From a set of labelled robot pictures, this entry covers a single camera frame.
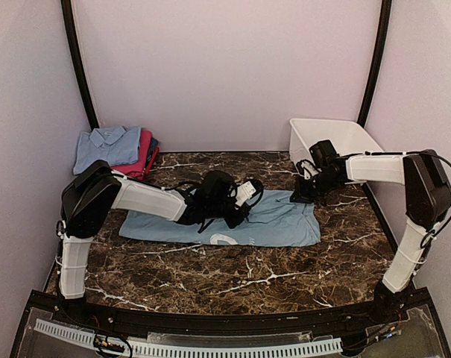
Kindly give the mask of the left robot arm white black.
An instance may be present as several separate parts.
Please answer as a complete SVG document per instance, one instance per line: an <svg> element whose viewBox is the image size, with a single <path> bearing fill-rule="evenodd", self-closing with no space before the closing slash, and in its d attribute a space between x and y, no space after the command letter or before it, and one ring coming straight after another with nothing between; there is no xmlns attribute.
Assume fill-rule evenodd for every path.
<svg viewBox="0 0 451 358"><path fill-rule="evenodd" d="M80 298L85 293L89 248L113 209L158 216L182 225L206 230L213 220L223 219L230 228L241 224L251 206L247 201L261 190L249 180L237 184L222 171L207 172L199 182L183 182L173 188L147 185L95 161L62 192L61 219L57 223L59 291L66 299L63 314L76 325L85 325L92 310Z"/></svg>

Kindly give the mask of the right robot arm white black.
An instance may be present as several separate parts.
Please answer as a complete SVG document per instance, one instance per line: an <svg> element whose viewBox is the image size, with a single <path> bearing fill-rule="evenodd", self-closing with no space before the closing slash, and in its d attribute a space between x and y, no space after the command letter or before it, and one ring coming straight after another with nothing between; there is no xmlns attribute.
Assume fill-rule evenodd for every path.
<svg viewBox="0 0 451 358"><path fill-rule="evenodd" d="M402 292L426 262L432 242L451 219L451 184L447 160L433 150L365 152L340 156L312 150L302 160L290 200L313 204L349 183L399 184L405 195L406 227L394 258L381 280L390 295Z"/></svg>

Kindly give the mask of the light blue button shirt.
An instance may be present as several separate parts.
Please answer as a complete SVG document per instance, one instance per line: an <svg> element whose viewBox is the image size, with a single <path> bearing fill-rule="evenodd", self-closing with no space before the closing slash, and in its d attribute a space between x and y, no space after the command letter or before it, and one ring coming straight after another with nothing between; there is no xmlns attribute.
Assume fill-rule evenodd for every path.
<svg viewBox="0 0 451 358"><path fill-rule="evenodd" d="M134 164L139 159L141 132L140 127L123 126L82 131L78 137L73 174L84 172L96 160L104 160L110 166Z"/></svg>

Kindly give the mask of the blue cloth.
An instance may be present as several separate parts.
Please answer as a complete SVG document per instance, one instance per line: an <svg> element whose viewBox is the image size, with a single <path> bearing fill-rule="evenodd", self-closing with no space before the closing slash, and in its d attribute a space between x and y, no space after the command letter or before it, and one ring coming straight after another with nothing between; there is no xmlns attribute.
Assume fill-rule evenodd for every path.
<svg viewBox="0 0 451 358"><path fill-rule="evenodd" d="M203 233L198 232L198 224L186 226L130 211L119 235L141 241L268 248L318 244L321 232L314 205L293 203L290 196L290 191L266 190L261 201L239 226L230 229L223 219L218 219Z"/></svg>

